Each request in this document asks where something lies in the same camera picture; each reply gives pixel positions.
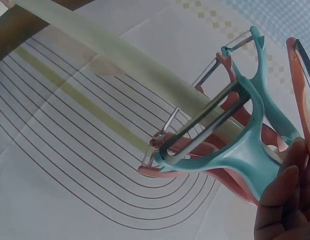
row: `peeler blade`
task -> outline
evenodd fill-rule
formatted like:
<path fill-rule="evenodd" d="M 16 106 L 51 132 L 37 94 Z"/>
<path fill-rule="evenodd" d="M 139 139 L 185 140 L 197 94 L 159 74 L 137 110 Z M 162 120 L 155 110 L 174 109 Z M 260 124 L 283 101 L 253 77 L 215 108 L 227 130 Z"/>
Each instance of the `peeler blade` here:
<path fill-rule="evenodd" d="M 199 144 L 201 144 L 207 137 L 209 137 L 215 129 L 221 126 L 229 117 L 231 117 L 237 110 L 239 110 L 249 99 L 249 95 L 242 94 L 239 101 L 233 104 L 231 108 L 217 117 L 207 128 L 205 128 L 195 139 L 190 141 L 183 149 L 174 155 L 169 155 L 169 148 L 174 145 L 185 133 L 192 127 L 198 124 L 207 114 L 209 114 L 230 92 L 238 91 L 240 84 L 237 81 L 231 82 L 225 87 L 205 108 L 191 121 L 189 121 L 175 136 L 166 141 L 160 148 L 159 152 L 163 159 L 169 165 L 176 164 L 184 156 L 188 155 Z"/>

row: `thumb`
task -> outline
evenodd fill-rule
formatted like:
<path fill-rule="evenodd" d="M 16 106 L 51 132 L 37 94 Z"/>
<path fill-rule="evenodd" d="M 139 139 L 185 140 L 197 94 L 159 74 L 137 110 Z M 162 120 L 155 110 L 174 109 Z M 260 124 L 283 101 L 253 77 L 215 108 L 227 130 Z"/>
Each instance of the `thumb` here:
<path fill-rule="evenodd" d="M 293 195 L 298 184 L 298 167 L 285 169 L 263 192 L 255 222 L 255 239 L 273 239 L 282 234 L 283 205 Z"/>

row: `finger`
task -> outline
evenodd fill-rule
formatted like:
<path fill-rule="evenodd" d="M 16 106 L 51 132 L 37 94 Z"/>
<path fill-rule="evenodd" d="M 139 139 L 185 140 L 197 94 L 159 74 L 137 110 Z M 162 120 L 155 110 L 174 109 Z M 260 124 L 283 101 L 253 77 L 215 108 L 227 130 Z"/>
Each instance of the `finger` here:
<path fill-rule="evenodd" d="M 301 180 L 302 174 L 306 169 L 308 162 L 308 150 L 305 140 L 297 138 L 288 149 L 280 171 L 289 166 L 296 165 L 298 167 L 298 180 Z M 294 190 L 293 195 L 286 201 L 283 207 L 282 224 L 286 230 L 293 229 L 307 222 L 305 216 L 299 210 L 299 186 Z"/>
<path fill-rule="evenodd" d="M 255 232 L 273 239 L 285 231 L 281 224 L 283 205 L 294 194 L 298 184 L 298 167 L 285 169 L 263 192 L 256 214 Z"/>
<path fill-rule="evenodd" d="M 301 179 L 303 172 L 307 167 L 308 162 L 308 150 L 305 140 L 301 137 L 296 138 L 292 145 L 287 150 L 287 154 L 283 163 L 280 166 L 278 174 L 283 172 L 290 166 L 297 166 L 299 170 L 299 180 Z"/>
<path fill-rule="evenodd" d="M 272 240 L 272 238 L 255 238 L 255 240 Z M 286 231 L 274 240 L 310 240 L 310 222 L 301 227 Z"/>
<path fill-rule="evenodd" d="M 0 0 L 6 7 L 12 8 L 15 4 L 10 0 Z"/>
<path fill-rule="evenodd" d="M 299 208 L 310 221 L 310 160 L 300 181 Z"/>

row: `blue pattern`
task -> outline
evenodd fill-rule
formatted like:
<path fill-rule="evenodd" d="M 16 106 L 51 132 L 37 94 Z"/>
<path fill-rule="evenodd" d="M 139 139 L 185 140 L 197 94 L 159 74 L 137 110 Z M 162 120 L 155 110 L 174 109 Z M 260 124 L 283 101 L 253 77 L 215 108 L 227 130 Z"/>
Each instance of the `blue pattern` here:
<path fill-rule="evenodd" d="M 310 57 L 310 0 L 221 0 L 286 47 L 289 37 L 300 39 Z"/>

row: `yellow stripe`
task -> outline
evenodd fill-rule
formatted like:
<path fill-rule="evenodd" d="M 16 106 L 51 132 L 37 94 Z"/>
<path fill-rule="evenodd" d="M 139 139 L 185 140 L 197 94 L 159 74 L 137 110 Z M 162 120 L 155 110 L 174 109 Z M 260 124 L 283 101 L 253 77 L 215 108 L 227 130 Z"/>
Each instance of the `yellow stripe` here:
<path fill-rule="evenodd" d="M 122 124 L 117 122 L 114 118 L 112 118 L 109 114 L 102 111 L 95 103 L 89 100 L 86 96 L 84 96 L 80 91 L 74 88 L 71 84 L 67 83 L 62 77 L 44 65 L 38 58 L 33 56 L 31 53 L 26 51 L 23 47 L 19 47 L 15 50 L 15 52 L 26 62 L 28 62 L 34 69 L 40 72 L 46 79 L 52 82 L 54 85 L 59 87 L 62 91 L 64 91 L 67 95 L 69 95 L 73 100 L 75 100 L 78 104 L 83 106 L 87 111 L 89 111 L 92 115 L 102 121 L 106 126 L 108 126 L 112 131 L 121 136 L 135 148 L 139 149 L 142 152 L 145 152 L 148 144 L 145 143 L 141 138 L 137 135 L 133 134 L 127 128 L 125 128 Z"/>

